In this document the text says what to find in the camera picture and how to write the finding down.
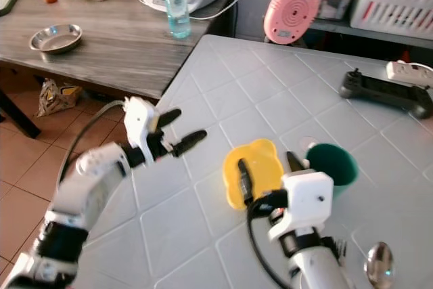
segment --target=pink round device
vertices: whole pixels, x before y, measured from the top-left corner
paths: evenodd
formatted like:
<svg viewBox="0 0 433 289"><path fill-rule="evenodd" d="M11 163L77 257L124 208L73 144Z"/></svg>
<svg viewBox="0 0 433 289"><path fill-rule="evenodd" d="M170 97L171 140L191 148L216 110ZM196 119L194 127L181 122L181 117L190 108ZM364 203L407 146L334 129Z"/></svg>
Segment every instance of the pink round device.
<svg viewBox="0 0 433 289"><path fill-rule="evenodd" d="M288 44L299 39L313 22L319 0L271 0L263 28L275 43Z"/></svg>

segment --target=cup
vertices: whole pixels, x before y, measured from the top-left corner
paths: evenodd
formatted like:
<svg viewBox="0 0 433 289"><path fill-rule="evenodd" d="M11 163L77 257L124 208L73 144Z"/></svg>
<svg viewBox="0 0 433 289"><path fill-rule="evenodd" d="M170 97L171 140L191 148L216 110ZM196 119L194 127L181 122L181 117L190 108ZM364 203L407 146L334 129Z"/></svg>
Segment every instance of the cup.
<svg viewBox="0 0 433 289"><path fill-rule="evenodd" d="M312 143L306 153L309 167L334 180L333 198L337 198L358 177L358 164L343 148L330 143Z"/></svg>

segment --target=plastic basket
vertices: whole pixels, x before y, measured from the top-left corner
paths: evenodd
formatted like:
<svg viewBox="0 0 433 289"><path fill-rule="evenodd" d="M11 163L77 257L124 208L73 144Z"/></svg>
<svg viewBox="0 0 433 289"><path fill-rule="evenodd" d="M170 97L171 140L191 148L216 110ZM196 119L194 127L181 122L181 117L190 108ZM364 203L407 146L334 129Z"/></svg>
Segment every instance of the plastic basket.
<svg viewBox="0 0 433 289"><path fill-rule="evenodd" d="M433 39L433 0L358 0L350 25Z"/></svg>
<svg viewBox="0 0 433 289"><path fill-rule="evenodd" d="M352 0L321 0L316 18L341 20Z"/></svg>

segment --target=spoon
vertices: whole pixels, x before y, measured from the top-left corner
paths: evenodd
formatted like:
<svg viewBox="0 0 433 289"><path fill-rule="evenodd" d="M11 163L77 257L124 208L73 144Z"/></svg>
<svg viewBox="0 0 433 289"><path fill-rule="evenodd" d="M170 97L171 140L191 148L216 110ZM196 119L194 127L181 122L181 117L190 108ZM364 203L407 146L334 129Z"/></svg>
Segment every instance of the spoon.
<svg viewBox="0 0 433 289"><path fill-rule="evenodd" d="M368 252L364 271L374 289L389 289L394 283L394 259L390 247L378 242Z"/></svg>

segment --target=metal bowl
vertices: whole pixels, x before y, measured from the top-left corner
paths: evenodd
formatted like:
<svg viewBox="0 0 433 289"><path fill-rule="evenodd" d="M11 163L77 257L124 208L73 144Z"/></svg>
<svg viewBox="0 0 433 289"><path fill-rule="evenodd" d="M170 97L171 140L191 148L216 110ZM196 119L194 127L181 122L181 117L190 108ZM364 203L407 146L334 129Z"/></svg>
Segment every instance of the metal bowl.
<svg viewBox="0 0 433 289"><path fill-rule="evenodd" d="M48 54L59 54L74 49L81 41L83 31L73 24L54 25L33 35L30 48Z"/></svg>

